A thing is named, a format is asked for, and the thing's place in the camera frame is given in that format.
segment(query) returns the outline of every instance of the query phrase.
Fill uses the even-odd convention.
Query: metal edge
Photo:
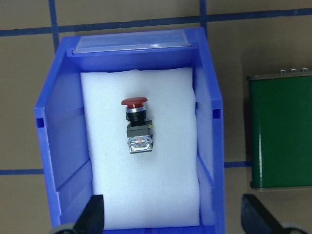
[[[269,74],[269,75],[258,75],[248,76],[247,80],[259,80],[259,79],[277,79],[277,78],[296,78],[296,77],[308,77],[312,76],[312,72],[294,72],[285,74]]]
[[[312,189],[312,186],[296,186],[296,187],[273,187],[273,188],[261,188],[253,185],[253,182],[250,182],[250,187],[253,190],[258,192],[272,192],[272,191],[287,191],[287,190],[307,190]]]

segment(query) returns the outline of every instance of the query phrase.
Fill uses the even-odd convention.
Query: storage bin
[[[80,72],[181,67],[193,68],[200,226],[105,233],[225,233],[222,97],[202,28],[62,39],[35,106],[53,227],[75,222],[93,194]]]

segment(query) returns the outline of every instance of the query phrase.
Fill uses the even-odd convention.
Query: bin slot
[[[190,46],[184,30],[82,36],[74,54]]]

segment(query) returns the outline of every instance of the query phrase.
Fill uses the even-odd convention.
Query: metal ring
[[[127,113],[135,113],[135,112],[140,112],[140,111],[145,111],[145,110],[146,110],[145,106],[141,106],[138,108],[132,108],[132,109],[126,108]]]

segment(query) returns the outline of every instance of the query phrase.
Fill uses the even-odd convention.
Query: foam padding
[[[94,194],[105,229],[199,225],[192,68],[81,73]],[[146,97],[153,151],[130,154],[125,106]]]

